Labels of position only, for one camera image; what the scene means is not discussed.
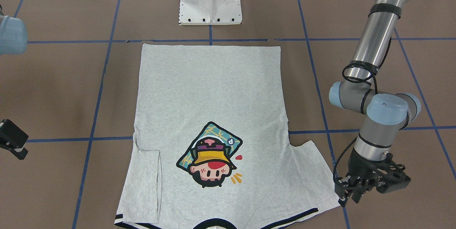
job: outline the cartoon face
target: cartoon face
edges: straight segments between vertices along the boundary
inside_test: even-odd
[[[209,122],[176,165],[192,175],[203,188],[221,187],[225,178],[236,169],[230,158],[241,144],[240,138]]]

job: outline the t-shirt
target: t-shirt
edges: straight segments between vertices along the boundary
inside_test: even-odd
[[[272,229],[338,206],[315,145],[290,145],[280,47],[144,44],[134,127],[120,227]]]

